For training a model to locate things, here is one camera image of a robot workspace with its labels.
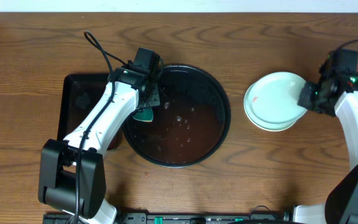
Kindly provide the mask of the green and orange sponge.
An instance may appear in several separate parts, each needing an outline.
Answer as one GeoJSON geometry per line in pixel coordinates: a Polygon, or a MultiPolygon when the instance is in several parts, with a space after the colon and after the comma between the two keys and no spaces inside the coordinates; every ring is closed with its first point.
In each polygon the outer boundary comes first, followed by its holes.
{"type": "Polygon", "coordinates": [[[143,109],[143,110],[139,110],[134,116],[133,118],[136,121],[141,121],[141,122],[146,122],[146,123],[150,123],[153,121],[154,119],[154,112],[151,108],[149,109],[143,109]]]}

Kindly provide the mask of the light blue plate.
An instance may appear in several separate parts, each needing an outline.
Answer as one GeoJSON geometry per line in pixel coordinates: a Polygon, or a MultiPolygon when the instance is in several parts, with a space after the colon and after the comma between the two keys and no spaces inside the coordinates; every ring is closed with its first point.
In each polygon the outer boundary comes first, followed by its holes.
{"type": "Polygon", "coordinates": [[[257,119],[272,124],[300,119],[307,112],[297,105],[305,83],[302,77],[291,72],[274,72],[262,77],[249,87],[251,112],[257,119]]]}
{"type": "Polygon", "coordinates": [[[256,115],[253,114],[253,112],[251,112],[249,96],[250,96],[250,88],[246,91],[246,93],[244,95],[244,111],[245,111],[245,114],[248,117],[248,119],[258,128],[263,129],[265,131],[270,131],[270,132],[279,132],[279,131],[284,131],[286,129],[289,129],[298,121],[296,119],[294,121],[290,121],[289,123],[272,124],[272,123],[267,123],[265,121],[261,121],[261,120],[257,119],[256,115]]]}

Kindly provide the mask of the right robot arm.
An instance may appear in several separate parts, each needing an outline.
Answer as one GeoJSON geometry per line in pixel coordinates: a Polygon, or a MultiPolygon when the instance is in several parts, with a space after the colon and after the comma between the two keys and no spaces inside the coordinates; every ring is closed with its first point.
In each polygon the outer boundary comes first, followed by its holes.
{"type": "Polygon", "coordinates": [[[340,75],[306,82],[298,105],[339,119],[349,154],[350,172],[331,191],[326,202],[298,205],[295,223],[358,223],[358,78],[340,75]]]}

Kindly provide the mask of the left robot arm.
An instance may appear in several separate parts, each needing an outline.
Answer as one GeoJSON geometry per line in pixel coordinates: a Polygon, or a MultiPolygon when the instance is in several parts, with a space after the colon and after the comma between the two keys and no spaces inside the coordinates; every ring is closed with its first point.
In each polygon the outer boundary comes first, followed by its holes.
{"type": "Polygon", "coordinates": [[[87,117],[62,140],[43,146],[39,202],[70,214],[67,223],[114,223],[117,209],[104,198],[104,155],[124,121],[157,106],[162,69],[119,67],[87,117]]]}

